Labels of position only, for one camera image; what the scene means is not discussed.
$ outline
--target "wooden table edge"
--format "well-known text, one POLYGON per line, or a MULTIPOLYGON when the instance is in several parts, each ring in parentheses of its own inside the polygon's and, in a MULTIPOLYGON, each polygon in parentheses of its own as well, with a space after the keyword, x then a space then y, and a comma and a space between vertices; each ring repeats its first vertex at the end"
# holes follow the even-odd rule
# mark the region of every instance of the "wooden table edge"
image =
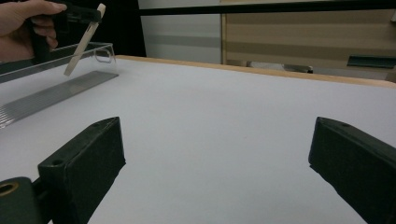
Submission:
POLYGON ((136 57, 136 56, 128 56, 128 55, 117 55, 116 58, 124 59, 124 60, 139 61, 139 62, 147 62, 147 63, 177 64, 177 65, 186 65, 186 66, 194 66, 194 67, 229 70, 229 71, 236 71, 236 72, 253 73, 253 74, 258 74, 258 75, 267 75, 267 76, 275 76, 275 77, 293 77, 293 78, 311 79, 311 80, 318 80, 318 81, 340 82, 340 83, 347 83, 347 84, 357 84, 357 85, 376 86, 376 87, 385 87, 385 88, 396 89, 396 83, 386 81, 386 80, 376 80, 376 79, 357 78, 357 77, 336 77, 336 76, 328 76, 328 75, 279 71, 279 70, 273 70, 273 69, 240 67, 240 66, 215 64, 215 63, 185 62, 185 61, 177 61, 177 60, 145 58, 145 57, 136 57))

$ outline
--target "white table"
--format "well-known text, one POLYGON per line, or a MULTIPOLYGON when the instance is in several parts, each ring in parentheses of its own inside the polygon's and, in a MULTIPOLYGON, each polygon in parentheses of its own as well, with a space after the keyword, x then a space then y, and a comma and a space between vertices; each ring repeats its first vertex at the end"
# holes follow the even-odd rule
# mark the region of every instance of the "white table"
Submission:
MULTIPOLYGON (((341 120, 395 147, 396 89, 230 66, 118 65, 119 77, 0 130, 0 179, 35 180, 52 152, 118 116, 127 164, 90 223, 364 223, 309 168, 315 120, 341 120)), ((1 84, 1 102, 64 79, 1 84)))

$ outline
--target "screw hole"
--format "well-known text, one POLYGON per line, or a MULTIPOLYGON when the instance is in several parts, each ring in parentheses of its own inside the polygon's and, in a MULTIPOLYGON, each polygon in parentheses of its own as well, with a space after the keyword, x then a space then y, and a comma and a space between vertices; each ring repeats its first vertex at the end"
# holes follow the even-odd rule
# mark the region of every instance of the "screw hole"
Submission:
POLYGON ((62 161, 62 160, 55 160, 55 161, 53 161, 52 162, 52 165, 60 165, 60 164, 62 164, 64 161, 62 161))
POLYGON ((6 183, 0 186, 0 197, 9 194, 10 192, 14 191, 18 188, 18 183, 6 183))

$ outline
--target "wooden cabinet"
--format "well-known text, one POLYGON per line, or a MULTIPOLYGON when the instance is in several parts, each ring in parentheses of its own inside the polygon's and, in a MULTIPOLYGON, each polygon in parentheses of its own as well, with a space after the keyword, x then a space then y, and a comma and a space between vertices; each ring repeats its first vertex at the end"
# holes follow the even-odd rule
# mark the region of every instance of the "wooden cabinet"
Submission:
POLYGON ((396 57, 394 13, 394 9, 385 9, 222 15, 222 61, 396 73, 395 68, 347 66, 350 55, 396 57))

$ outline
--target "finger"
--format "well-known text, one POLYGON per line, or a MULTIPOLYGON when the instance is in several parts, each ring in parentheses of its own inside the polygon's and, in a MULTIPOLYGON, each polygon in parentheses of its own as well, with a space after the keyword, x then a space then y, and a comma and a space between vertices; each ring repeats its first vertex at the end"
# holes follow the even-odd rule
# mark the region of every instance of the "finger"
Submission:
POLYGON ((38 26, 46 26, 46 27, 53 27, 53 20, 49 17, 45 17, 45 16, 35 16, 32 17, 32 23, 34 23, 35 25, 38 26))
POLYGON ((49 44, 49 49, 53 50, 56 49, 56 47, 58 46, 58 40, 56 40, 55 38, 51 38, 49 36, 47 36, 47 43, 49 44))
POLYGON ((35 27, 33 27, 33 29, 35 30, 35 33, 38 35, 56 38, 56 32, 53 29, 53 27, 35 26, 35 27))
POLYGON ((67 9, 65 4, 57 4, 43 0, 30 0, 14 5, 14 11, 27 19, 37 15, 53 15, 67 9))

